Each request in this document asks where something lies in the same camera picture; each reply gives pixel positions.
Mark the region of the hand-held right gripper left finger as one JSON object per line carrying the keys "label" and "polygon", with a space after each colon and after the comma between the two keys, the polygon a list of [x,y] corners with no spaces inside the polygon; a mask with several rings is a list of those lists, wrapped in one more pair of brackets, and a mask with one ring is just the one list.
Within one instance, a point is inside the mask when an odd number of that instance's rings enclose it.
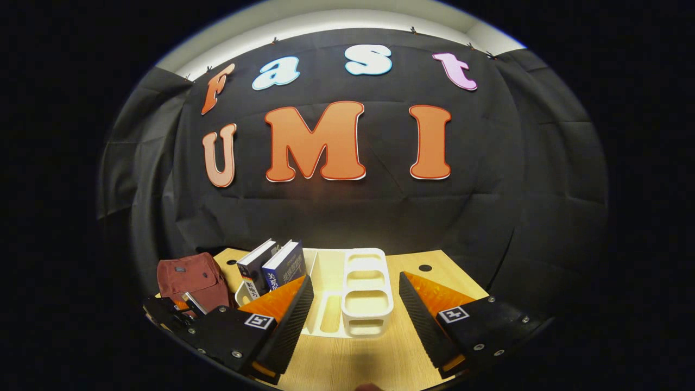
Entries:
{"label": "hand-held right gripper left finger", "polygon": [[185,327],[185,342],[240,376],[278,384],[313,299],[311,278],[303,275],[243,307],[210,310]]}

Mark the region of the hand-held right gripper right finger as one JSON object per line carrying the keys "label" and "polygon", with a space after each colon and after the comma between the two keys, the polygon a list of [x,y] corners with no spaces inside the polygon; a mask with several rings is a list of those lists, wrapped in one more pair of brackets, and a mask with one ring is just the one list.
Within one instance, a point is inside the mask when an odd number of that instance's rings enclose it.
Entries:
{"label": "hand-held right gripper right finger", "polygon": [[400,272],[399,295],[443,379],[487,369],[549,326],[547,316],[493,295],[474,299],[414,273]]}

